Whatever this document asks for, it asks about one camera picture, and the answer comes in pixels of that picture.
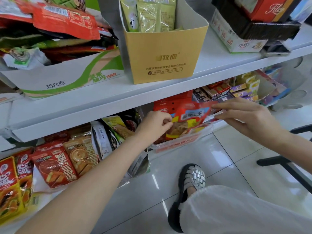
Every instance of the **tiled floor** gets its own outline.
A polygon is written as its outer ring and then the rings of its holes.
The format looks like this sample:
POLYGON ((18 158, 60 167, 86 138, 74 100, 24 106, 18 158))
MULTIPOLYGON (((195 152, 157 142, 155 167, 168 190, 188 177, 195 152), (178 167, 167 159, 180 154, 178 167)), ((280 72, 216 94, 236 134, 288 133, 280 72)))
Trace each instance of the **tiled floor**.
MULTIPOLYGON (((305 110, 312 111, 312 106, 305 110)), ((295 116, 294 111, 287 114, 295 116)), ((308 124, 293 120, 291 125, 292 120, 287 120, 281 124, 288 129, 308 124)), ((303 136, 308 139, 311 134, 303 136)), ((167 223, 167 213, 177 198, 180 169, 187 163, 203 168, 207 185, 229 186, 312 218, 312 195, 302 185, 279 165, 256 164, 260 158, 273 156, 273 151, 229 126, 196 143, 159 154, 151 162, 150 173, 116 190, 92 233, 176 233, 167 223)))

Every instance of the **black box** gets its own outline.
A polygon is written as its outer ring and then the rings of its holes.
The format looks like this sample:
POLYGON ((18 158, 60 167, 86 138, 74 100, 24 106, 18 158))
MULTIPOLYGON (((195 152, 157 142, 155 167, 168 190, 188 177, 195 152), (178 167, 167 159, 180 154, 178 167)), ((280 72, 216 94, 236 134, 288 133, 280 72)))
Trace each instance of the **black box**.
POLYGON ((294 39, 301 24, 297 21, 285 23, 253 22, 234 2, 234 0, 212 0, 222 17, 241 39, 279 40, 294 39))

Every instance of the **hand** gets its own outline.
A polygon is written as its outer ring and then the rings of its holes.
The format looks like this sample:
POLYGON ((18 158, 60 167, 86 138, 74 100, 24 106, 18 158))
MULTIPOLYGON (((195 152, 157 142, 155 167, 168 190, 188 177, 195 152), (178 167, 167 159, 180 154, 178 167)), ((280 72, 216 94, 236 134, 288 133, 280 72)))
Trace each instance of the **hand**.
POLYGON ((273 150, 291 135, 280 126, 266 107, 246 99, 233 98, 212 107, 225 110, 216 115, 216 119, 224 120, 243 135, 269 149, 273 150))
POLYGON ((169 113, 150 111, 138 126, 135 135, 147 142, 147 146, 158 140, 173 123, 169 113))

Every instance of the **white pants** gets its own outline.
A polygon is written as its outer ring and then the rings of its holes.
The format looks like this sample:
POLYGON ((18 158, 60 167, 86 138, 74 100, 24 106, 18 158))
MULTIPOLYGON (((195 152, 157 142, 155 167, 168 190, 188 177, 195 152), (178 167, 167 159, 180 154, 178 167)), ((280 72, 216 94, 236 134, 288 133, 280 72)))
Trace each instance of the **white pants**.
POLYGON ((225 186, 208 186, 182 205, 185 234, 312 233, 312 219, 225 186))

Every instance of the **silver woven sandal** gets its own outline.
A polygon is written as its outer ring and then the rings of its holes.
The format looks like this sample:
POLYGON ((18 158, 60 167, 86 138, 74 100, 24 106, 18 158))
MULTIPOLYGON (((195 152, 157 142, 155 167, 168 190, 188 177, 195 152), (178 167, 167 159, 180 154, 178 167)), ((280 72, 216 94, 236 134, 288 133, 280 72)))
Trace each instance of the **silver woven sandal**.
POLYGON ((183 233, 180 226, 180 210, 179 206, 185 202, 188 198, 187 188, 194 187, 196 190, 205 187, 206 178, 205 173, 201 167, 190 163, 182 168, 179 176, 179 197, 176 202, 172 205, 168 213, 168 222, 173 230, 178 233, 183 233))

